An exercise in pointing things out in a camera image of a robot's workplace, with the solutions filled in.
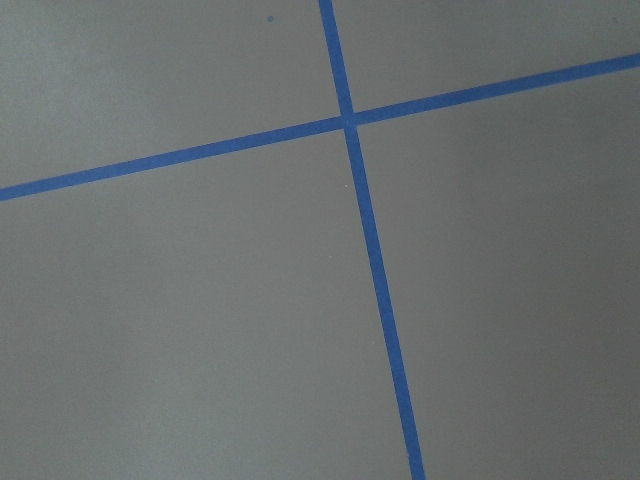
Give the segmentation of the crossing blue tape strip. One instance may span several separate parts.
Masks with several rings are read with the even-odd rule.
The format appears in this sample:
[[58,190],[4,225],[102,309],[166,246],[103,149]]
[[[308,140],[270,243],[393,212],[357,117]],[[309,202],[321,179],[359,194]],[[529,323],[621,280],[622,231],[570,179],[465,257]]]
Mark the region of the crossing blue tape strip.
[[319,10],[410,475],[413,479],[426,480],[427,473],[424,467],[411,392],[367,178],[365,159],[358,130],[359,124],[353,106],[333,2],[330,0],[320,0]]

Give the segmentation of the long blue tape strip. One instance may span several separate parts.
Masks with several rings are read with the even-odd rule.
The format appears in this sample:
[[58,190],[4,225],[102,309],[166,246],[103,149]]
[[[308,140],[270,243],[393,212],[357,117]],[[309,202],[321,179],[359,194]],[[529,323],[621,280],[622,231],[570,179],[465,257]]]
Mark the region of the long blue tape strip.
[[[354,113],[353,122],[358,126],[379,123],[382,121],[439,109],[446,109],[494,97],[636,69],[638,67],[639,55],[634,53],[367,109]],[[3,187],[1,189],[1,200],[14,200],[78,185],[188,163],[209,157],[249,150],[265,145],[316,136],[341,130],[345,125],[346,121],[339,117],[325,118],[106,166],[29,181],[22,184]]]

